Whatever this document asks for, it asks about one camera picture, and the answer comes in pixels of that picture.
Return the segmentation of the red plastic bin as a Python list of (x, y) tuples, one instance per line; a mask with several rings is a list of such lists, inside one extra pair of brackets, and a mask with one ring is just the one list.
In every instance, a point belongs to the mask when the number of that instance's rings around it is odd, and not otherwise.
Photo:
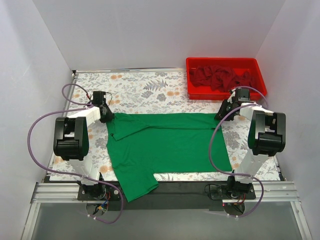
[(267, 95), (258, 62), (254, 58), (186, 58), (187, 94), (191, 100), (222, 101), (235, 87), (247, 86), (250, 98), (257, 101)]

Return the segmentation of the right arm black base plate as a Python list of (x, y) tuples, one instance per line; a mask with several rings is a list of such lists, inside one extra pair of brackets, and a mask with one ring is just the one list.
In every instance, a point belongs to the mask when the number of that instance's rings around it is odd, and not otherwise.
[(205, 194), (211, 200), (254, 200), (256, 199), (256, 194), (254, 187), (251, 186), (247, 193), (236, 192), (227, 190), (227, 186), (225, 184), (213, 184), (209, 183), (204, 187)]

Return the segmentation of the floral patterned table mat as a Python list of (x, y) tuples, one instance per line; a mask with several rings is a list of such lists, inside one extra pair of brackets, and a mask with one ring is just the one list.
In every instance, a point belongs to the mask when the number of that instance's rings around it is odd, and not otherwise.
[[(218, 100), (190, 100), (187, 93), (185, 71), (77, 73), (74, 83), (90, 95), (105, 91), (107, 103), (114, 113), (165, 114), (165, 113), (216, 113), (221, 105)], [(65, 94), (77, 103), (86, 103), (84, 90), (67, 86)], [(233, 169), (239, 167), (246, 155), (250, 122), (242, 116), (224, 122), (222, 132), (229, 161)], [(88, 129), (88, 157), (107, 181), (116, 181), (107, 151), (108, 131), (105, 124), (97, 122)], [(60, 157), (51, 157), (50, 167), (56, 171), (74, 172)], [(261, 181), (280, 181), (279, 164), (269, 158), (259, 169), (256, 178)], [(154, 174), (157, 181), (224, 181), (227, 176), (219, 172), (189, 172)]]

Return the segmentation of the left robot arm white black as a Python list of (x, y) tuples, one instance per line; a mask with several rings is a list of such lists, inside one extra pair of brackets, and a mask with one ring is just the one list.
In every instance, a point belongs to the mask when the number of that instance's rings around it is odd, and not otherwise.
[(101, 174), (87, 158), (89, 153), (88, 127), (101, 122), (110, 122), (115, 117), (110, 110), (105, 91), (94, 91), (90, 103), (92, 107), (81, 110), (68, 117), (58, 117), (55, 120), (53, 152), (67, 161), (80, 175), (80, 184), (89, 188), (89, 194), (95, 200), (106, 196), (106, 187), (99, 183)]

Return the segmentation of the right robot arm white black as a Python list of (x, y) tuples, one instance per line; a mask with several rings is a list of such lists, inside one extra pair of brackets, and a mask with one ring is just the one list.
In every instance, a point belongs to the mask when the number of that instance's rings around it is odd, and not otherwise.
[(217, 121), (232, 121), (239, 115), (250, 121), (248, 151), (239, 167), (227, 178), (226, 192), (232, 199), (248, 194), (253, 177), (261, 166), (267, 159), (282, 152), (286, 145), (286, 115), (251, 101), (250, 90), (258, 92), (249, 86), (232, 89), (230, 97), (223, 100), (214, 117)]

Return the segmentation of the black front crossbar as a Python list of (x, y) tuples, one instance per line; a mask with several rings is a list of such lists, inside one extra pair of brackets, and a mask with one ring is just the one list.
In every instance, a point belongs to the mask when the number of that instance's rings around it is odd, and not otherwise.
[(160, 181), (158, 187), (131, 202), (124, 199), (124, 210), (222, 210), (222, 198), (213, 190), (222, 181)]

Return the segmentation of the aluminium frame rail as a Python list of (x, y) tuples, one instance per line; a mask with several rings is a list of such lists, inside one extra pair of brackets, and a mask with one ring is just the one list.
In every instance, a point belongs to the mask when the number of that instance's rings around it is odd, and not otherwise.
[[(208, 197), (204, 188), (207, 182), (161, 182), (157, 189), (141, 197), (141, 200), (155, 197), (156, 200), (164, 197)], [(253, 189), (245, 195), (245, 202), (256, 202), (262, 197), (265, 202), (296, 202), (300, 200), (296, 186), (291, 181), (263, 181), (253, 183)], [(96, 200), (83, 192), (75, 182), (37, 183), (31, 197), (32, 203), (72, 203)]]

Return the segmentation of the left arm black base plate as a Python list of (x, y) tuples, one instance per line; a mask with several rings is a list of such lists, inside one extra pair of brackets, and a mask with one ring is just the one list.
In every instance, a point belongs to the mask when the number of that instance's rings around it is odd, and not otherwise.
[(81, 185), (79, 187), (77, 199), (79, 201), (119, 201), (120, 191), (105, 184)]

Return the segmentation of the green t shirt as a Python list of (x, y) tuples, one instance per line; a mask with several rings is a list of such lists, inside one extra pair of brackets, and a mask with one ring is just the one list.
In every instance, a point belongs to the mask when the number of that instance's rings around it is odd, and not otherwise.
[(115, 113), (107, 151), (128, 202), (158, 187), (155, 174), (232, 171), (213, 113)]

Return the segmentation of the dark red t shirt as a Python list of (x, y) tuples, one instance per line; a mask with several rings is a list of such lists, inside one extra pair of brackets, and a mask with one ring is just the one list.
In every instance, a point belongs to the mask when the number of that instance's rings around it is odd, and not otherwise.
[(231, 67), (220, 65), (197, 66), (189, 71), (190, 81), (195, 87), (210, 87), (212, 91), (229, 92), (240, 86), (256, 87), (256, 79), (248, 72), (236, 74)]

